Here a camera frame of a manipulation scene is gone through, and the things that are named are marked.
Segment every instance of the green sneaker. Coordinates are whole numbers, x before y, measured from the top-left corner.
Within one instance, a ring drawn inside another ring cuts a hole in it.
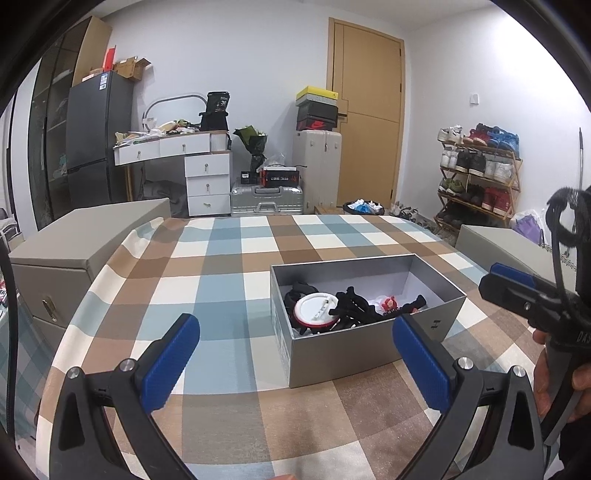
[[[452,182],[451,179],[443,179],[437,189],[440,192],[445,193],[445,192],[447,192],[447,189],[449,188],[451,182]]]
[[[450,195],[460,195],[464,193],[466,189],[460,180],[450,180],[446,192]]]

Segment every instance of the blue gripper pad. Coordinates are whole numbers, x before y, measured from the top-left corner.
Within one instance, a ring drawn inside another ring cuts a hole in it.
[[[449,377],[403,317],[394,320],[392,337],[429,408],[445,413],[452,403]]]
[[[183,316],[186,316],[183,325],[164,347],[142,382],[141,402],[146,413],[164,407],[199,343],[199,321],[188,313]]]
[[[521,270],[508,267],[502,263],[495,263],[491,267],[491,273],[500,275],[501,277],[505,277],[510,280],[514,280],[517,283],[525,285],[526,287],[535,288],[535,278],[532,275],[522,272]]]

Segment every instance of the ceiling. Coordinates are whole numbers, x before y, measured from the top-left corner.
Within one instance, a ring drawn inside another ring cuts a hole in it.
[[[99,18],[141,0],[105,0],[91,13]],[[416,30],[468,10],[488,7],[490,0],[291,0],[340,8],[348,12],[392,22],[406,30]]]

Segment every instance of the wooden shoe rack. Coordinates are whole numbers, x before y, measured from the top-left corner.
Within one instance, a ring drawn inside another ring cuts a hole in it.
[[[487,155],[494,155],[495,157],[508,158],[509,160],[511,160],[511,163],[513,164],[513,176],[511,177],[511,180],[509,181],[509,183],[504,183],[504,182],[501,182],[498,180],[487,179],[486,177],[480,177],[478,175],[465,173],[465,172],[462,172],[459,170],[455,170],[454,168],[440,167],[441,175],[443,176],[444,179],[448,179],[448,178],[455,179],[456,175],[466,176],[467,178],[464,182],[464,184],[466,185],[466,187],[465,187],[466,189],[468,188],[468,185],[470,185],[470,184],[479,184],[480,182],[482,182],[483,185],[487,184],[487,185],[490,185],[491,187],[496,187],[496,188],[499,188],[502,190],[507,190],[509,192],[509,197],[511,199],[511,206],[506,214],[499,215],[498,213],[491,212],[490,210],[486,210],[486,209],[476,206],[472,203],[465,202],[459,196],[453,196],[453,195],[449,195],[447,193],[442,193],[440,191],[437,191],[437,195],[439,197],[439,200],[441,201],[441,204],[443,205],[443,208],[441,209],[441,211],[439,213],[441,213],[442,211],[445,210],[445,207],[447,206],[448,202],[455,202],[455,203],[459,203],[460,205],[465,205],[465,206],[471,208],[472,210],[475,210],[475,211],[481,212],[481,213],[485,213],[497,220],[500,220],[503,223],[504,227],[508,228],[509,221],[513,218],[513,215],[515,215],[515,213],[516,213],[515,206],[517,204],[517,199],[518,199],[519,194],[521,192],[521,183],[519,181],[519,171],[521,169],[521,166],[523,165],[523,160],[520,158],[516,158],[515,154],[510,150],[500,150],[498,148],[481,147],[479,145],[457,144],[455,142],[448,142],[448,141],[443,141],[441,143],[444,145],[444,147],[445,146],[453,146],[453,147],[456,147],[457,150],[471,150],[471,151],[481,152],[481,153],[484,153]],[[449,223],[443,222],[437,216],[434,217],[434,220],[440,229],[446,228],[446,229],[452,230],[454,232],[459,231],[458,228],[456,228],[455,226],[453,226]]]

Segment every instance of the black bouquet wrapping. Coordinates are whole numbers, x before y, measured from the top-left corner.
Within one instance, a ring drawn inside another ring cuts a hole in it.
[[[252,155],[251,171],[256,171],[265,161],[263,153],[267,146],[267,135],[259,132],[252,125],[237,129],[234,135],[237,135],[242,140],[246,150]]]

